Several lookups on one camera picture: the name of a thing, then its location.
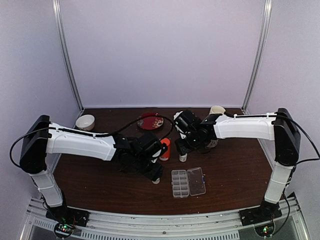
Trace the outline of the small white bottle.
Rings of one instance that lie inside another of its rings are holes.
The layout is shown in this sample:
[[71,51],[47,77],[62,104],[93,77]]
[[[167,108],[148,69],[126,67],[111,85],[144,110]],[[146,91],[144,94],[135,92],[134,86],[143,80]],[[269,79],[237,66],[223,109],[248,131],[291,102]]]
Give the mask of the small white bottle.
[[184,154],[184,155],[179,155],[179,161],[184,163],[187,161],[187,157],[188,157],[188,154]]
[[157,185],[160,183],[160,178],[157,178],[156,180],[153,180],[152,181],[153,184]]

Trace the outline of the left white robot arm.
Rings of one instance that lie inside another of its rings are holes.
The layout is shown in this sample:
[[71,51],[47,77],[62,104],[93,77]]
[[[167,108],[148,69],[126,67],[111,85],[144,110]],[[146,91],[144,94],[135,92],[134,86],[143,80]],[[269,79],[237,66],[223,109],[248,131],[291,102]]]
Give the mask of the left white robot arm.
[[52,213],[61,222],[72,218],[62,190],[46,164],[47,154],[84,156],[102,161],[118,160],[149,180],[158,181],[163,166],[157,162],[167,145],[152,132],[141,137],[127,137],[120,130],[112,133],[90,133],[61,126],[41,115],[21,138],[20,168],[28,173],[43,195]]

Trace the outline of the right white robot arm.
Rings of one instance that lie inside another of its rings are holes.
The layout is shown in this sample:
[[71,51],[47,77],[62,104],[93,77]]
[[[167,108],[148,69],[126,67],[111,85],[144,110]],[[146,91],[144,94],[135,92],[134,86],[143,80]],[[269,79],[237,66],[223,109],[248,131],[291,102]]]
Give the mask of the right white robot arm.
[[298,163],[301,134],[292,120],[285,108],[256,115],[230,114],[222,109],[210,111],[205,118],[198,117],[190,110],[182,110],[173,115],[173,123],[179,133],[175,146],[179,155],[183,157],[221,140],[272,142],[275,149],[275,165],[262,206],[256,210],[258,219],[266,221],[276,212],[275,205],[280,201]]

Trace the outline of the clear plastic pill organizer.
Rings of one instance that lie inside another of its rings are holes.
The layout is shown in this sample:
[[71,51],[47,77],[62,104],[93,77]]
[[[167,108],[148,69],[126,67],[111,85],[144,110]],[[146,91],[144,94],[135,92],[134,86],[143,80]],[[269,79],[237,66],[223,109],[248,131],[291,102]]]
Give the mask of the clear plastic pill organizer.
[[187,198],[206,193],[205,178],[201,167],[171,171],[172,195]]

